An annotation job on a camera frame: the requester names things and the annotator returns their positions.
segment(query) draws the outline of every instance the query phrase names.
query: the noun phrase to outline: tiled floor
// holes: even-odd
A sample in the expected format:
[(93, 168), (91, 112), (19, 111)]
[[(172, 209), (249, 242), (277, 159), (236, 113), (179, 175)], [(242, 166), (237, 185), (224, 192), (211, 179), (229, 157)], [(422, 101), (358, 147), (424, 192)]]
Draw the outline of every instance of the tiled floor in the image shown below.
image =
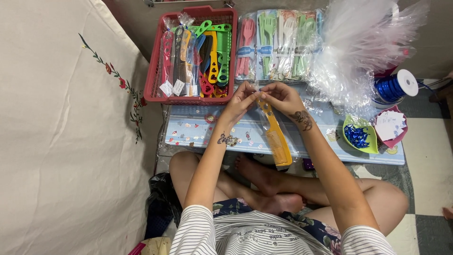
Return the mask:
[[(405, 99), (398, 107), (408, 117), (409, 130), (403, 140), (406, 164), (403, 166), (347, 164), (357, 178), (376, 178), (398, 186), (409, 198), (409, 209), (387, 239), (399, 255), (453, 254), (453, 223), (442, 216), (441, 208), (453, 205), (453, 151), (448, 138), (452, 130), (445, 105), (428, 102), (430, 91), (421, 89), (417, 97)], [(161, 143), (157, 172), (168, 170), (170, 157), (182, 147)], [(235, 173), (232, 162), (237, 153), (227, 152), (223, 164)], [(292, 166), (290, 173), (312, 173)]]

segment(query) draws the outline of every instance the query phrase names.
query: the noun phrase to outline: pink bowl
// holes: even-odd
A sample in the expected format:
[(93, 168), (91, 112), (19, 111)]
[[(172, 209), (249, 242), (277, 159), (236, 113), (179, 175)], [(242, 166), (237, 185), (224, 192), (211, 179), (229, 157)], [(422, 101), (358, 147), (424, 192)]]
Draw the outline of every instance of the pink bowl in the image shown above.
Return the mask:
[[(394, 112), (398, 112), (398, 113), (402, 113), (399, 109), (398, 109), (398, 106), (393, 106), (391, 108), (388, 108), (388, 109), (385, 109), (383, 111), (381, 111), (378, 115), (376, 115), (376, 118), (375, 118), (375, 123), (377, 122), (377, 116), (381, 115), (383, 112), (388, 112), (388, 111), (394, 111)], [(395, 137), (394, 139), (391, 139), (391, 140), (387, 140), (387, 141), (383, 141), (380, 137), (379, 137), (379, 133), (376, 132), (377, 134), (377, 137), (379, 138), (379, 140), (381, 142), (383, 142), (385, 145), (387, 145), (390, 149), (393, 149), (393, 147), (395, 147), (395, 145), (399, 142), (401, 142), (401, 140), (403, 140), (403, 137), (404, 135), (407, 133), (407, 118), (405, 115), (403, 115), (403, 118), (404, 118), (404, 123), (406, 124), (406, 127), (402, 128), (403, 129), (403, 132)]]

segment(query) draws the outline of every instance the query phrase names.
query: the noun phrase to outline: wall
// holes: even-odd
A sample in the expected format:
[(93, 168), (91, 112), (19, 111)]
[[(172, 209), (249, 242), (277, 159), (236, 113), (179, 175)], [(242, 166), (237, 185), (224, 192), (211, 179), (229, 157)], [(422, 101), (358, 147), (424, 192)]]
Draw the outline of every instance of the wall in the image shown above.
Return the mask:
[[(184, 7), (211, 5), (222, 8), (224, 1), (184, 1), (156, 3), (149, 8), (143, 0), (103, 0), (142, 54), (149, 60), (159, 17), (169, 11)], [(415, 0), (400, 0), (400, 10), (415, 3)], [(234, 0), (238, 14), (260, 9), (313, 10), (325, 8), (328, 0)], [(433, 0), (428, 24), (419, 29), (419, 39), (413, 43), (417, 54), (405, 61), (400, 68), (411, 71), (418, 78), (443, 78), (453, 69), (453, 12), (452, 0)]]

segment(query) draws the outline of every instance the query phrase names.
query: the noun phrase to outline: red plastic basket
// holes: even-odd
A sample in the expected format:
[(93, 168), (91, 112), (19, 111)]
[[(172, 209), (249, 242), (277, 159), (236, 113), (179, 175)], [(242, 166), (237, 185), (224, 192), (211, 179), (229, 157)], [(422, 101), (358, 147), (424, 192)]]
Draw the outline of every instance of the red plastic basket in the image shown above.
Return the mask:
[(237, 12), (233, 8), (213, 9), (209, 5), (184, 8), (186, 12), (195, 18), (194, 26), (201, 25), (205, 20), (211, 20), (213, 25), (231, 24), (231, 52), (230, 52), (230, 77), (228, 79), (228, 95), (224, 98), (201, 98), (201, 97), (158, 97), (160, 81), (158, 80), (161, 67), (159, 66), (160, 40), (164, 33), (164, 17), (171, 20), (178, 20), (180, 12), (168, 12), (159, 18), (154, 48), (149, 62), (148, 77), (146, 78), (144, 97), (150, 102), (160, 102), (163, 104), (199, 104), (199, 105), (219, 105), (226, 104), (233, 96), (234, 91), (234, 56), (236, 53), (236, 27)]

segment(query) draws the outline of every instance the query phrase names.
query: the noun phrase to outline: floral shorts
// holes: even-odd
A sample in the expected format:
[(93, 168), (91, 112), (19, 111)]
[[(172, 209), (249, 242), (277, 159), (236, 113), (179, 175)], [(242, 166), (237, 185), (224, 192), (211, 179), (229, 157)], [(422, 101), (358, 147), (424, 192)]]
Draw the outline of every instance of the floral shorts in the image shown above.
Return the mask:
[[(243, 198), (232, 198), (214, 203), (212, 205), (212, 210), (214, 218), (223, 215), (241, 214), (253, 211)], [(280, 217), (300, 226), (321, 244), (324, 244), (330, 249), (334, 255), (340, 254), (341, 236), (340, 232), (336, 229), (315, 219), (292, 212), (285, 211)]]

